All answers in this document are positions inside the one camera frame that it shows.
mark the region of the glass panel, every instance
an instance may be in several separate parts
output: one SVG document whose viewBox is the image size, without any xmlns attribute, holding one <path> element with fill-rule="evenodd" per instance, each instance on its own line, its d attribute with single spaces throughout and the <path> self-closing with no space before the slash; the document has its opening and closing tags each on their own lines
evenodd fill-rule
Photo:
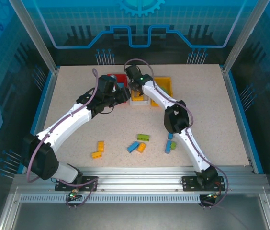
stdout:
<svg viewBox="0 0 270 230">
<path fill-rule="evenodd" d="M 231 71 L 270 181 L 270 3 Z"/>
<path fill-rule="evenodd" d="M 58 65 L 124 64 L 134 57 L 151 63 L 223 64 L 256 0 L 24 4 Z"/>
<path fill-rule="evenodd" d="M 47 75 L 46 65 L 11 5 L 1 0 L 0 212 L 11 178 L 19 166 L 19 156 L 9 150 L 20 153 L 23 136 L 31 129 Z"/>
</svg>

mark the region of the blue lego brick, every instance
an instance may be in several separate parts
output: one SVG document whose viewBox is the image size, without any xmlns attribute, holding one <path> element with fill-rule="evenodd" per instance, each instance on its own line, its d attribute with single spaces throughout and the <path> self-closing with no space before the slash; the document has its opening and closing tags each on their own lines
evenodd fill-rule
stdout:
<svg viewBox="0 0 270 230">
<path fill-rule="evenodd" d="M 130 145 L 127 150 L 129 153 L 133 152 L 135 149 L 137 149 L 137 147 L 139 146 L 139 142 L 138 141 L 134 141 L 134 143 L 132 145 Z"/>
<path fill-rule="evenodd" d="M 171 150 L 171 143 L 172 143 L 171 140 L 167 140 L 166 148 L 165 148 L 165 153 L 170 153 L 170 150 Z"/>
<path fill-rule="evenodd" d="M 124 84 L 123 83 L 117 83 L 119 88 L 123 88 Z"/>
<path fill-rule="evenodd" d="M 168 139 L 169 140 L 173 139 L 173 134 L 172 133 L 168 133 Z"/>
</svg>

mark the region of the work surface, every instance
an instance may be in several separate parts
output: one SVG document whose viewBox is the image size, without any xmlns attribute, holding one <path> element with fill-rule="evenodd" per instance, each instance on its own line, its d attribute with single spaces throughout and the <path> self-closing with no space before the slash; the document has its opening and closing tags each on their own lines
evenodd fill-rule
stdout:
<svg viewBox="0 0 270 230">
<path fill-rule="evenodd" d="M 150 71 L 139 65 L 143 74 Z M 62 117 L 78 97 L 94 87 L 91 72 L 123 73 L 123 66 L 62 66 L 59 71 L 45 128 Z M 219 65 L 152 65 L 155 76 L 172 78 L 173 97 L 183 100 L 194 116 L 191 128 L 207 158 L 217 165 L 248 165 L 246 151 Z M 137 134 L 150 135 L 143 153 L 127 151 Z M 115 106 L 108 115 L 97 115 L 74 132 L 60 147 L 59 161 L 74 166 L 178 167 L 192 166 L 181 144 L 165 154 L 168 132 L 159 107 Z M 105 141 L 101 159 L 93 160 L 97 141 Z"/>
</svg>

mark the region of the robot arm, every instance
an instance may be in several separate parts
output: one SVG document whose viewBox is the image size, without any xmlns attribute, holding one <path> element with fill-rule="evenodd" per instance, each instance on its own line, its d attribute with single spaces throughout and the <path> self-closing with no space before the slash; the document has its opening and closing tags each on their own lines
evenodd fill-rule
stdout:
<svg viewBox="0 0 270 230">
<path fill-rule="evenodd" d="M 169 97 L 161 88 L 157 85 L 157 89 L 161 91 L 170 100 L 166 100 L 154 87 L 152 78 L 145 74 L 142 75 L 139 68 L 135 65 L 126 68 L 126 73 L 131 80 L 129 86 L 132 90 L 139 91 L 146 94 L 151 99 L 157 102 L 157 104 L 165 110 L 165 128 L 168 132 L 173 133 L 177 137 L 183 147 L 186 149 L 188 156 L 190 157 L 195 172 L 198 176 L 198 181 L 201 181 L 201 185 L 204 186 L 209 180 L 218 176 L 217 170 L 210 166 L 207 162 L 203 161 L 199 156 L 206 159 L 202 153 L 199 145 L 195 141 L 189 126 L 189 118 L 187 112 L 180 106 L 176 105 L 176 100 Z M 81 125 L 93 119 L 98 113 L 102 112 L 105 107 L 113 107 L 117 104 L 129 100 L 131 97 L 130 91 L 127 88 L 119 88 L 116 80 L 113 77 L 102 75 L 99 78 L 99 84 L 97 92 L 92 101 L 85 107 L 81 108 L 91 97 L 87 92 L 77 99 L 77 103 L 73 105 L 68 113 L 66 113 L 61 119 L 72 114 L 68 118 L 64 119 L 47 137 L 44 143 L 41 145 L 32 164 L 32 172 L 37 174 L 43 180 L 49 178 L 56 178 L 64 180 L 68 183 L 74 183 L 78 181 L 79 177 L 82 177 L 81 172 L 75 167 L 58 162 L 55 153 L 61 144 Z M 22 163 L 24 166 L 28 166 L 32 153 L 40 141 L 49 133 L 50 129 L 58 124 L 59 121 L 54 123 L 51 127 L 38 133 L 36 136 L 27 135 L 24 139 L 24 153 L 22 157 Z"/>
</svg>

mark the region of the yellow bin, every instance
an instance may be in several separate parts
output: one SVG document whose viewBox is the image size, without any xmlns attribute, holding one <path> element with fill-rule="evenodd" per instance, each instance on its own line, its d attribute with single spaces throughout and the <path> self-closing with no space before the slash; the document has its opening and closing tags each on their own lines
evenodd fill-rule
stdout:
<svg viewBox="0 0 270 230">
<path fill-rule="evenodd" d="M 173 97 L 171 77 L 155 77 L 157 85 L 170 97 Z M 151 106 L 158 107 L 158 104 L 151 99 Z"/>
</svg>

